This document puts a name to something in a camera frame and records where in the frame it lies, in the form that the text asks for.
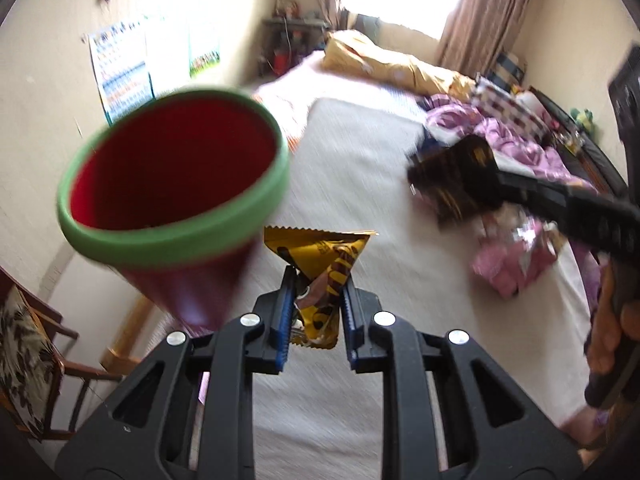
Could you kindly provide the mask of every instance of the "wall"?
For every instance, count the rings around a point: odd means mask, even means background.
[[[304,14],[310,10],[318,9],[318,0],[296,0],[300,4]],[[438,40],[410,28],[394,23],[382,22],[378,44],[382,48],[397,50],[405,54],[412,54],[427,63],[435,63],[435,54]]]
[[[0,27],[0,265],[31,290],[68,253],[54,197],[79,131],[106,124],[81,38],[168,3],[200,4],[220,27],[222,62],[198,84],[235,86],[252,75],[257,25],[273,0],[17,0]]]
[[[513,42],[511,51],[526,60],[526,51],[531,41],[534,30],[538,25],[538,19],[545,0],[529,0],[529,5],[522,22],[522,28]]]
[[[519,42],[528,62],[526,85],[562,108],[588,108],[600,147],[626,177],[625,152],[607,87],[640,32],[620,0],[544,0]]]

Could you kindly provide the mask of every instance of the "metal screw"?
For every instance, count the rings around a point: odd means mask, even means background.
[[[309,289],[309,287],[307,287],[304,292],[302,294],[300,294],[296,299],[297,300],[301,300],[302,298],[306,298],[306,295],[309,293],[311,289]]]
[[[240,318],[240,323],[244,326],[256,326],[258,323],[260,323],[260,316],[254,314],[253,312],[244,314],[244,316]]]
[[[464,330],[452,330],[449,332],[449,341],[454,345],[463,345],[469,341],[469,334]]]
[[[386,312],[381,310],[380,312],[376,312],[373,315],[373,321],[380,326],[391,326],[396,322],[396,316],[394,316],[391,312]]]
[[[178,346],[187,341],[187,336],[184,332],[171,332],[167,337],[166,341],[171,346]]]

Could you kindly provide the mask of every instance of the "white bedsheet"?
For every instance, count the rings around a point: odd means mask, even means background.
[[[469,272],[478,246],[469,227],[441,232],[416,208],[405,153],[420,133],[405,121],[390,132],[386,114],[372,125],[318,101],[322,128],[310,123],[292,158],[291,188],[274,224],[327,230],[376,229],[353,271],[356,286],[423,332],[469,332],[556,423],[584,403],[588,370],[582,342],[589,316],[567,246],[555,266],[512,300]],[[345,136],[344,131],[352,134]],[[234,314],[280,284],[285,264],[266,248],[252,261]],[[290,347],[286,370],[254,383],[257,477],[378,478],[382,378],[349,370],[342,334],[332,351]]]
[[[313,52],[297,67],[255,92],[278,121],[289,139],[298,140],[306,126],[306,117],[316,99],[331,97],[357,105],[384,110],[415,121],[424,119],[425,111],[411,92],[346,75],[322,70],[324,52]]]

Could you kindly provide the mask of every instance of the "snack wrapper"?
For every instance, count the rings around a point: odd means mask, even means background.
[[[264,244],[300,271],[291,331],[293,343],[324,349],[335,346],[340,329],[340,290],[375,234],[264,228]]]
[[[503,298],[533,283],[566,243],[554,222],[528,216],[516,205],[482,216],[481,249],[471,268]]]

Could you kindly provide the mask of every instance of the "yellow snack package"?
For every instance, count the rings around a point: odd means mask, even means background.
[[[335,346],[340,329],[340,290],[369,237],[375,234],[264,228],[264,244],[301,273],[303,290],[296,298],[293,343],[325,349]]]

